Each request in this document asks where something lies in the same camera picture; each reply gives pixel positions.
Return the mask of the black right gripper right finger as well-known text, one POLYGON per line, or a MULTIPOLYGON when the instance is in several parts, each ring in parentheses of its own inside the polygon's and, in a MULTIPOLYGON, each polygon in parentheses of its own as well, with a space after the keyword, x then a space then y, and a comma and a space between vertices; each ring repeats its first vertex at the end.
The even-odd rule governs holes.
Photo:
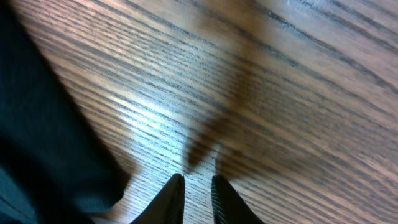
POLYGON ((222 175, 212 177, 211 204, 214 224, 264 224, 222 175))

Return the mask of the black t-shirt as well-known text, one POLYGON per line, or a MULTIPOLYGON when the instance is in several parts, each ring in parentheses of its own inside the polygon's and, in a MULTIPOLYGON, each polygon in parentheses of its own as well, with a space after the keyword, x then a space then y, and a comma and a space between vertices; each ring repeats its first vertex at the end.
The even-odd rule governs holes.
POLYGON ((121 170, 9 5, 1 4, 1 222, 84 223, 121 170))

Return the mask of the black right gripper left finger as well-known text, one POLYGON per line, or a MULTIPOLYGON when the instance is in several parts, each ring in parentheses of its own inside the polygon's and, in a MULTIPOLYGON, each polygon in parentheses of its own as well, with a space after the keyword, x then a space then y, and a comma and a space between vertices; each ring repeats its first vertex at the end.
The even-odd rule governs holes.
POLYGON ((131 224, 182 224, 184 205, 185 179, 174 174, 131 224))

